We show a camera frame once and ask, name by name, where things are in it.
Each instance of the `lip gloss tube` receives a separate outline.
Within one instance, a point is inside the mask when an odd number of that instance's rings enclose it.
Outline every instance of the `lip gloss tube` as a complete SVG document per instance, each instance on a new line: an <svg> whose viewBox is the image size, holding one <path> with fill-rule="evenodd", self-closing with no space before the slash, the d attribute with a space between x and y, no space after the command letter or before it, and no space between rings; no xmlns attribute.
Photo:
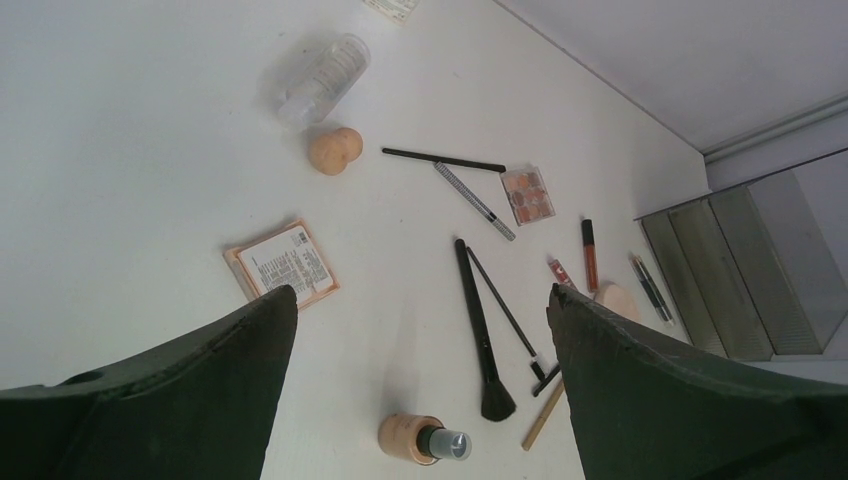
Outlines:
<svg viewBox="0 0 848 480"><path fill-rule="evenodd" d="M595 257L595 231L591 220L583 220L583 254L586 257L586 281L589 293L598 291L598 259Z"/></svg>

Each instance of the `black makeup brush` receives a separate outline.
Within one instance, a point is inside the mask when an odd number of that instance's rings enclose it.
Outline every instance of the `black makeup brush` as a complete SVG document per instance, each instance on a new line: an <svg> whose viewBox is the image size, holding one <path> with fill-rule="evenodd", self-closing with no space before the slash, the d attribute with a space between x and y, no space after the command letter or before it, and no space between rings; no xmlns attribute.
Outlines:
<svg viewBox="0 0 848 480"><path fill-rule="evenodd" d="M533 345L530 345L530 340L527 339L527 335L524 335L524 331L521 330L518 320L516 320L512 315L512 312L509 311L509 307L506 306L506 302L504 302L503 297L501 297L501 294L498 293L498 289L495 288L495 284L492 283L492 279L489 278L489 274L487 274L486 270L483 269L483 264L480 263L477 255L474 255L474 251L471 250L471 247L466 247L465 249L468 250L468 256L471 257L471 261L477 266L477 271L483 276L483 280L486 281L486 285L489 286L489 290L492 291L492 295L495 296L495 300L498 301L498 305L500 305L501 309L504 311L506 319L509 320L509 324L512 325L512 329L515 330L515 334L518 335L521 343L524 344L524 348L527 349L527 353L530 354L530 369L533 370L533 373L540 382L545 380L547 374L542 369L542 366L539 365L539 355L536 353L536 349L533 348Z"/></svg>
<svg viewBox="0 0 848 480"><path fill-rule="evenodd" d="M487 420L500 422L515 412L515 402L498 376L495 354L492 351L492 343L489 341L489 329L486 327L486 317L483 314L483 304L480 303L480 294L477 292L477 283L471 271L465 241L457 239L454 246L456 258L459 261L462 287L465 291L465 303L468 305L468 315L471 317L471 329L474 331L474 340L477 342L477 356L483 373L481 413Z"/></svg>

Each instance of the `eyeshadow pan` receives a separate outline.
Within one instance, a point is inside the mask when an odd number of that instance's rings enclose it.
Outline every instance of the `eyeshadow pan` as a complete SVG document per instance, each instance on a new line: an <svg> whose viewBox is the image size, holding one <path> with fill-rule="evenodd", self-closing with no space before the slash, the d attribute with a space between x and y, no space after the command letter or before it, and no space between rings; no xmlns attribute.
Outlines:
<svg viewBox="0 0 848 480"><path fill-rule="evenodd" d="M501 182L518 226L556 215L537 167L502 173Z"/></svg>

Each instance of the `silver eyeliner pencil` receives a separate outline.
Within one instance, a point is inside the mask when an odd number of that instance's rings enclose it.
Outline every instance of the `silver eyeliner pencil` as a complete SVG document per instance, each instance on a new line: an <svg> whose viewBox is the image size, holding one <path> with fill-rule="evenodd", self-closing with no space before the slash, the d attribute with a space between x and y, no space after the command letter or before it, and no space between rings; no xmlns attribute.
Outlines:
<svg viewBox="0 0 848 480"><path fill-rule="evenodd" d="M512 233L512 230L510 230L509 227L507 227L501 221L501 219L497 217L497 215L492 213L492 211L489 210L489 207L487 207L482 200L477 198L477 195L474 195L474 192L469 190L468 187L466 187L465 184L462 183L462 180L457 178L456 175L453 174L453 172L448 170L448 167L446 167L445 164L443 164L442 162L437 162L436 164L434 164L434 167L436 168L436 171L439 172L443 177L445 177L445 180L447 180L448 183L450 183L453 188L455 188L456 191L459 192L460 195L462 195L463 198L468 200L468 203L470 203L472 207L474 207L475 209L477 209L478 212L480 212L480 215L483 215L486 220L489 221L489 223L491 223L499 232L501 232L501 235L506 237L506 239L510 242L515 240L515 234Z"/></svg>

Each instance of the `paper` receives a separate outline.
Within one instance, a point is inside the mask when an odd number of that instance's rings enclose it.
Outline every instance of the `paper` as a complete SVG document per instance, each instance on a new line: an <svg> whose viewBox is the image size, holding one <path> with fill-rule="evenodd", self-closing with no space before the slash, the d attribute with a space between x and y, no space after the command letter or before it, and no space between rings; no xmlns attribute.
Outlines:
<svg viewBox="0 0 848 480"><path fill-rule="evenodd" d="M333 277L306 229L297 226L238 254L259 295L291 285L301 304L333 286Z"/></svg>
<svg viewBox="0 0 848 480"><path fill-rule="evenodd" d="M406 23L420 0L363 0L366 5L391 18L398 25Z"/></svg>

